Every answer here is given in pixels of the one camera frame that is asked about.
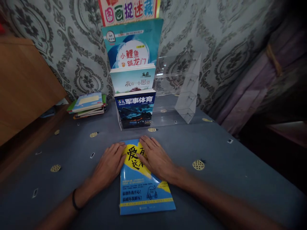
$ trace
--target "human hand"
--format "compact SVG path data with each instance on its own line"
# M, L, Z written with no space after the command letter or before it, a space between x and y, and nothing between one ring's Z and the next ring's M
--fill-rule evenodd
M139 141L147 155L146 159L143 155L137 154L140 161L160 180L175 183L179 167L168 157L160 143L147 136L141 136Z
M88 181L88 185L94 194L107 188L119 174L126 158L126 154L122 156L125 148L125 143L120 142L111 145L105 150L93 175Z

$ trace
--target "black wristband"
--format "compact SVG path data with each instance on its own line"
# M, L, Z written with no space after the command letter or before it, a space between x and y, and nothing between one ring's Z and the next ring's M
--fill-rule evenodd
M74 208L75 208L77 211L80 211L82 208L78 208L78 206L76 205L76 202L75 202L75 192L76 192L76 188L75 188L75 190L73 191L73 206L74 206Z

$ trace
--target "green book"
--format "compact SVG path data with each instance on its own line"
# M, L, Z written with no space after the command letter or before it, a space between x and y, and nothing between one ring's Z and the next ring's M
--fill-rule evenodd
M74 106L75 106L75 104L77 103L77 99L76 100L74 100L74 102L72 102L71 104L70 104L70 106L68 107L68 109L66 110L68 113L74 113L72 110L73 110L73 108L74 108Z
M103 103L103 106L106 106L106 95L105 94L102 95L102 103Z

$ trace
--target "wallpaper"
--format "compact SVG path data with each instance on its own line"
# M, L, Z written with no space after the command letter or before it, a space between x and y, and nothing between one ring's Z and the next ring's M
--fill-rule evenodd
M162 0L159 56L176 56L172 71L194 52L202 65L197 106L208 112L280 23L284 0ZM102 91L113 98L98 2L1 0L12 32L32 39L73 100ZM163 61L157 63L160 68ZM167 81L180 87L184 78Z

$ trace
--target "stack of books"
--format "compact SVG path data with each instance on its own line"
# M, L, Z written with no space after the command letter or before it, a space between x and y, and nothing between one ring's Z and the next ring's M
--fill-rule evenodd
M163 19L102 27L118 117L123 128L151 124Z
M106 112L106 95L101 92L90 93L80 96L67 109L74 113L74 119L103 114Z

